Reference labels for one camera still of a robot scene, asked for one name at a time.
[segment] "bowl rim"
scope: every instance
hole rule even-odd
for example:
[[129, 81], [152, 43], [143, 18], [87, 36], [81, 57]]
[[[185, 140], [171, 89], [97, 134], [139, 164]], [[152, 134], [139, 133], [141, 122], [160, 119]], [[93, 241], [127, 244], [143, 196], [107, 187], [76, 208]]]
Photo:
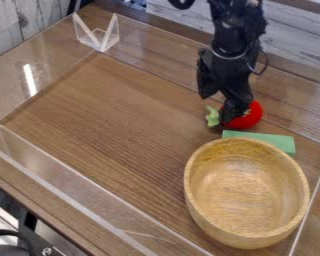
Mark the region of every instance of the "bowl rim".
[[[300, 209], [298, 211], [298, 213], [295, 214], [295, 217], [291, 219], [291, 221], [282, 227], [271, 230], [271, 231], [264, 231], [264, 232], [256, 232], [256, 233], [250, 233], [250, 232], [232, 232], [224, 228], [221, 228], [219, 225], [213, 224], [209, 220], [209, 217], [201, 212], [200, 207], [197, 206], [197, 203], [195, 201], [193, 198], [193, 193], [191, 191], [191, 186], [189, 186], [189, 174], [191, 174], [191, 169], [192, 169], [192, 164], [196, 160], [196, 157], [199, 156], [199, 154], [211, 146], [213, 146], [215, 144], [220, 144], [223, 142], [227, 141], [250, 141], [258, 144], [262, 144], [263, 146], [271, 148], [276, 153], [279, 153], [288, 162], [291, 162], [291, 164], [294, 165], [294, 169], [299, 174], [299, 178], [300, 178], [300, 182], [303, 184], [303, 203], [300, 206]], [[282, 151], [276, 146], [274, 146], [272, 144], [258, 140], [258, 139], [252, 139], [252, 138], [247, 138], [247, 137], [233, 137], [233, 138], [220, 138], [217, 140], [213, 140], [211, 142], [208, 142], [207, 144], [204, 144], [192, 154], [192, 156], [189, 157], [189, 160], [187, 162], [185, 165], [185, 170], [184, 170], [184, 191], [185, 191], [185, 197], [187, 200], [189, 200], [189, 203], [192, 204], [192, 207], [195, 208], [196, 212], [199, 213], [199, 215], [204, 218], [204, 220], [209, 223], [211, 226], [213, 226], [215, 228], [220, 229], [223, 232], [232, 234], [235, 236], [239, 237], [244, 237], [244, 238], [268, 238], [268, 237], [274, 237], [278, 236], [288, 231], [292, 231], [292, 229], [298, 226], [299, 222], [302, 221], [304, 215], [307, 214], [307, 210], [308, 210], [308, 205], [310, 205], [310, 186], [308, 186], [308, 181], [304, 175], [304, 172], [300, 168], [300, 166], [298, 165], [298, 163], [295, 162], [295, 160], [284, 153], [284, 151]]]

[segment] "wooden bowl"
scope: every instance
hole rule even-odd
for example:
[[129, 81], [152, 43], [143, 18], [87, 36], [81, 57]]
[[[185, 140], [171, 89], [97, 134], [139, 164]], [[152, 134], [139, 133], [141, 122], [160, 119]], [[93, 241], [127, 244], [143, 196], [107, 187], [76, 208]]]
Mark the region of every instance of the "wooden bowl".
[[200, 228], [241, 249], [263, 248], [284, 239], [310, 201], [307, 179], [294, 159], [248, 138], [219, 139], [193, 153], [184, 189]]

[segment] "acrylic bracket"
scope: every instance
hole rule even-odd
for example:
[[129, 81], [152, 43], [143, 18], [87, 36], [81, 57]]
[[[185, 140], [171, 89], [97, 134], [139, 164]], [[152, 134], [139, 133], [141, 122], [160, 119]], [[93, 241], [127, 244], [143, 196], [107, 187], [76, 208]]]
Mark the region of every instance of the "acrylic bracket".
[[119, 19], [116, 14], [112, 16], [107, 31], [99, 28], [91, 31], [76, 13], [73, 14], [73, 23], [80, 43], [99, 52], [105, 52], [120, 41]]

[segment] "green sponge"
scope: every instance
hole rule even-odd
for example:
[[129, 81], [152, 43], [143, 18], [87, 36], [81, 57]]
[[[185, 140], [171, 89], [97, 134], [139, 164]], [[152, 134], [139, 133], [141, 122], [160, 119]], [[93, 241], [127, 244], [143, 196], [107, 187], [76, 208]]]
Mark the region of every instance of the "green sponge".
[[295, 142], [291, 136], [224, 130], [221, 137], [246, 137], [262, 140], [282, 149], [291, 157], [295, 156]]

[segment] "wooden table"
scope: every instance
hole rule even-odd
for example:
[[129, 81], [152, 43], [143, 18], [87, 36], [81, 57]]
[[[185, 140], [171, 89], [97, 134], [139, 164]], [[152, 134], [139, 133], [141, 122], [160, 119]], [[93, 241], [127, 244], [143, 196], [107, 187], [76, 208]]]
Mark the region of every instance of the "wooden table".
[[[111, 16], [112, 13], [97, 5], [81, 11], [92, 28], [104, 28]], [[2, 157], [0, 187], [93, 255], [141, 255], [137, 246], [112, 234], [97, 216], [85, 214], [85, 207], [79, 205], [107, 211], [100, 187], [212, 255], [282, 256], [290, 254], [292, 246], [296, 255], [311, 255], [307, 253], [311, 251], [320, 255], [320, 235], [316, 235], [320, 234], [320, 188], [315, 197], [319, 201], [314, 203], [318, 208], [310, 212], [306, 222], [306, 227], [312, 228], [303, 229], [299, 236], [303, 242], [294, 233], [270, 248], [236, 250], [211, 241], [196, 226], [185, 208], [183, 170], [192, 152], [220, 137], [220, 131], [205, 127], [204, 106], [221, 104], [220, 96], [216, 100], [201, 101], [195, 92], [196, 52], [201, 43], [125, 17], [120, 16], [119, 21], [119, 44], [107, 54], [92, 53], [58, 78], [57, 68], [64, 70], [87, 50], [73, 46], [77, 51], [68, 50], [60, 57], [60, 49], [66, 51], [65, 43], [73, 44], [75, 40], [70, 36], [62, 44], [57, 40], [60, 33], [73, 33], [69, 20], [42, 35], [53, 49], [52, 58], [44, 60], [58, 63], [58, 67], [49, 65], [49, 77], [57, 79], [1, 120], [1, 125], [69, 167], [52, 162], [49, 155], [42, 155], [29, 144], [22, 145], [9, 134], [1, 134], [8, 138], [10, 157], [44, 181], [57, 184], [57, 190], [41, 186], [42, 181], [26, 175], [28, 172], [21, 171], [25, 169]], [[40, 38], [33, 40], [0, 59], [0, 68], [9, 56], [24, 56], [25, 47], [32, 45], [38, 49]], [[320, 84], [270, 68], [262, 77], [252, 77], [252, 86], [266, 108], [266, 120], [251, 131], [295, 137], [295, 159], [314, 191], [320, 176]], [[83, 176], [69, 172], [70, 168]], [[99, 187], [89, 186], [87, 178]], [[62, 190], [81, 201], [73, 202], [60, 196]], [[141, 218], [131, 219], [124, 224], [128, 228], [144, 228], [147, 232], [147, 227], [140, 227], [143, 221]], [[161, 237], [153, 239], [159, 243], [159, 255], [197, 255], [195, 249], [187, 249], [191, 253], [183, 254], [177, 247], [172, 254], [164, 254], [161, 246], [169, 241], [163, 241]]]

